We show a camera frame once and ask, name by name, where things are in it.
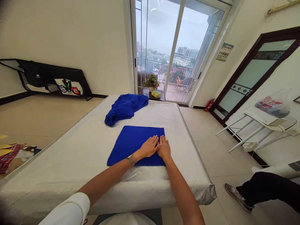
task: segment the electric outlet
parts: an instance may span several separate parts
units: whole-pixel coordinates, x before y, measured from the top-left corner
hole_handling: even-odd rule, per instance
[[[287,131],[287,133],[292,136],[296,136],[296,135],[300,134],[300,132],[295,129],[290,129]]]

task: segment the white sheet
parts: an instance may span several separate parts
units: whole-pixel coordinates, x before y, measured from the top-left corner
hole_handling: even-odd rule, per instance
[[[149,100],[133,118],[107,127],[104,119],[118,96],[107,97],[58,140],[0,182],[6,215],[16,223],[37,223],[58,204],[107,168],[123,126],[163,127],[172,157],[199,205],[217,196],[177,104]],[[165,167],[133,167],[89,214],[175,206]]]

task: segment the watch strap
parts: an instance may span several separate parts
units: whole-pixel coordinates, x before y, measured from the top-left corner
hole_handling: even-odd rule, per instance
[[[130,161],[130,163],[131,163],[131,166],[134,166],[134,165],[135,165],[135,161],[133,160],[132,155],[128,156],[127,159],[129,159],[129,161]]]

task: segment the air conditioner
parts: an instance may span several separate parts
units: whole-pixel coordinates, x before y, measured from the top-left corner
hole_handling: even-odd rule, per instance
[[[280,165],[275,165],[275,166],[270,166],[264,169],[260,169],[258,167],[253,167],[252,172],[269,172],[269,173],[274,173],[279,176],[288,178],[288,179],[294,179],[300,177],[300,160],[290,162],[290,163],[285,163],[285,164],[280,164]]]

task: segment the white wall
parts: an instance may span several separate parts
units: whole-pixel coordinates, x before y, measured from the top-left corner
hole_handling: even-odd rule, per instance
[[[299,11],[299,5],[279,12],[275,17],[273,15],[269,18],[264,17],[272,6],[277,7],[286,3],[288,3],[286,0],[275,0],[275,2],[274,0],[245,0],[243,2],[224,40],[234,45],[234,48],[226,62],[213,59],[209,69],[207,70],[206,67],[203,70],[199,81],[201,84],[198,84],[200,88],[192,105],[206,106],[209,100],[218,97],[261,33],[297,26],[299,18],[296,11]]]
[[[25,92],[17,71],[0,65],[0,98]]]
[[[82,69],[95,94],[130,92],[121,0],[4,3],[0,58]]]
[[[278,12],[275,16],[271,16],[264,21],[258,29],[254,39],[250,42],[256,41],[256,38],[261,33],[266,33],[275,30],[281,30],[291,27],[300,26],[300,5]],[[238,117],[241,117],[246,108],[254,105],[258,99],[278,91],[282,88],[292,88],[291,92],[291,112],[290,115],[298,120],[294,126],[300,131],[300,104],[292,102],[300,95],[300,48],[298,48],[288,59],[281,63],[270,78],[241,106],[241,108],[227,121],[227,124]],[[242,127],[247,122],[246,119],[234,125],[234,127]],[[238,135],[243,139],[257,128],[258,124],[251,123],[246,129],[241,131]],[[265,131],[261,131],[255,135],[250,141],[257,141]],[[265,142],[277,137],[281,133],[274,133]],[[258,155],[263,158],[268,164],[275,165],[278,163],[288,163],[296,159],[300,159],[300,136],[286,137],[281,140],[260,149],[257,151]]]

